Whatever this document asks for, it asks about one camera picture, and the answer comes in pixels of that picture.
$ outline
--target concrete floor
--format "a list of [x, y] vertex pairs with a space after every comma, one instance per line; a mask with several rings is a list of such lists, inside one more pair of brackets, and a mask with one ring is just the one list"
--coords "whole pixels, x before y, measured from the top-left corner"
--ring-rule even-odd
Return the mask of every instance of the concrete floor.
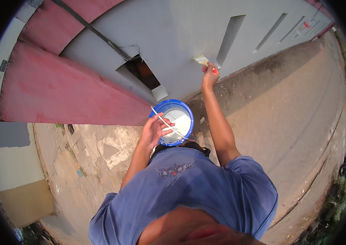
[[[277, 214], [262, 239], [267, 244], [293, 243], [316, 218], [346, 151], [345, 82], [340, 49], [329, 32], [223, 79], [215, 88], [238, 150], [257, 160], [278, 190]], [[212, 149], [210, 158], [217, 163], [201, 95], [187, 104], [200, 144]], [[119, 190], [142, 130], [73, 127], [73, 135], [67, 127], [34, 127], [57, 208], [42, 223], [63, 245], [91, 244], [88, 223], [106, 193]]]

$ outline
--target blue bucket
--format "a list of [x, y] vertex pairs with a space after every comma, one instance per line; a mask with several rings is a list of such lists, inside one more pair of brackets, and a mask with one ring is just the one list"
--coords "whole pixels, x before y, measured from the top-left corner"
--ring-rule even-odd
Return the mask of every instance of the blue bucket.
[[[172, 110], [180, 110], [180, 111], [184, 112], [191, 120], [191, 126], [190, 126], [188, 133], [185, 135], [185, 138], [188, 138], [190, 136], [190, 134], [192, 133], [193, 114], [192, 114], [191, 109], [184, 102], [179, 101], [179, 100], [164, 100], [161, 103], [159, 103], [158, 105], [156, 105], [154, 107], [154, 110], [157, 113], [163, 112], [164, 115], [162, 117], [164, 117], [167, 113], [169, 113]], [[154, 116], [154, 115], [155, 115], [155, 113], [153, 111], [151, 111], [149, 118]], [[161, 145], [166, 145], [166, 146], [176, 146], [176, 145], [181, 144], [184, 141], [185, 141], [184, 138], [180, 138], [177, 140], [175, 138], [168, 137], [167, 135], [162, 136], [159, 139], [159, 143]]]

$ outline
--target black cable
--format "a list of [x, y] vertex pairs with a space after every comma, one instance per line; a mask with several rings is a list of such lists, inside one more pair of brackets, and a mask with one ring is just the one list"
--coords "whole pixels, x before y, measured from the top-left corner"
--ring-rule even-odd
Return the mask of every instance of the black cable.
[[72, 15], [77, 21], [79, 21], [82, 25], [84, 25], [87, 29], [94, 32], [99, 38], [105, 41], [112, 49], [114, 49], [125, 61], [129, 61], [132, 59], [126, 52], [124, 52], [119, 46], [113, 43], [110, 39], [104, 36], [101, 32], [97, 31], [94, 27], [92, 27], [85, 19], [83, 19], [80, 15], [78, 15], [72, 8], [70, 8], [67, 4], [65, 4], [62, 0], [52, 0], [55, 4], [62, 7], [65, 11], [67, 11], [70, 15]]

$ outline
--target paint brush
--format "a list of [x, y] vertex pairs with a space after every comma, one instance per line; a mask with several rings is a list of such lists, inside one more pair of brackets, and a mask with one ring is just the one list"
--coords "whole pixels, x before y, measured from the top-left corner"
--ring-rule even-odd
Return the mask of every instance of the paint brush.
[[203, 65], [203, 66], [205, 66], [205, 67], [208, 66], [208, 64], [207, 64], [208, 59], [207, 59], [203, 54], [197, 55], [197, 56], [193, 57], [192, 59], [193, 59], [194, 61], [198, 62], [200, 65]]

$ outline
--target dark hole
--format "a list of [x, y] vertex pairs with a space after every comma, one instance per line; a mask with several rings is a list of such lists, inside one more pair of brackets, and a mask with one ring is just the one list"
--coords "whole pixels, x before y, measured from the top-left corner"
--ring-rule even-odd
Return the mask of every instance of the dark hole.
[[142, 83], [144, 83], [150, 90], [155, 89], [159, 85], [159, 81], [154, 76], [153, 72], [147, 66], [140, 55], [136, 55], [132, 60], [127, 61], [125, 66], [134, 76], [136, 76]]
[[75, 132], [74, 127], [72, 126], [72, 124], [68, 124], [68, 130], [71, 133], [71, 135], [73, 135], [73, 133]]

